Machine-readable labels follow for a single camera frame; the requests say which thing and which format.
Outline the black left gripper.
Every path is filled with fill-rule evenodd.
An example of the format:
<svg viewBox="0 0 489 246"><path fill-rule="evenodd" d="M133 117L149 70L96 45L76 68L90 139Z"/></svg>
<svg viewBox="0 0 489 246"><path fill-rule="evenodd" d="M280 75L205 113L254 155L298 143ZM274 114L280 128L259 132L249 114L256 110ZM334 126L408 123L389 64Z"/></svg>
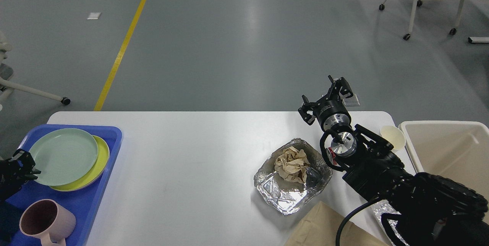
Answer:
<svg viewBox="0 0 489 246"><path fill-rule="evenodd" d="M17 149L11 160L1 160L0 201L4 202L17 194L22 189L23 181L36 180L40 173L32 155L26 150Z"/></svg>

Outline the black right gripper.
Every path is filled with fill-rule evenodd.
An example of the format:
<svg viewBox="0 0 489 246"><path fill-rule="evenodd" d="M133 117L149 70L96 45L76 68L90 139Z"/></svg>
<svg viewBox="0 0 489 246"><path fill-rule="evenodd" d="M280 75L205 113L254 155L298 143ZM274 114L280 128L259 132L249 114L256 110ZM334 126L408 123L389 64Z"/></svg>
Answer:
<svg viewBox="0 0 489 246"><path fill-rule="evenodd" d="M302 95L303 104L298 109L301 119L311 126L317 119L323 131L336 130L341 126L351 125L351 116L342 103L343 100L353 98L354 93L344 77L333 78L328 75L331 86L325 95L323 103L310 102L306 95Z"/></svg>

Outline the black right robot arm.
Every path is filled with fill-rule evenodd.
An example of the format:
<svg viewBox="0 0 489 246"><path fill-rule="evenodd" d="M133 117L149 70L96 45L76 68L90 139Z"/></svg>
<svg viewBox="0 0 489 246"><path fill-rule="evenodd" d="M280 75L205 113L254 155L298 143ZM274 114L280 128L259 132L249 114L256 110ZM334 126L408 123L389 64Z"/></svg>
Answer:
<svg viewBox="0 0 489 246"><path fill-rule="evenodd" d="M343 180L363 199L340 223L335 245L354 215L382 200L396 213L382 213L381 225L395 246L487 246L488 211L484 196L443 176L405 171L391 142L356 124L343 100L354 96L343 77L329 76L326 95L310 102L302 95L298 112L308 125L318 121L323 135L319 146L323 161L343 172Z"/></svg>

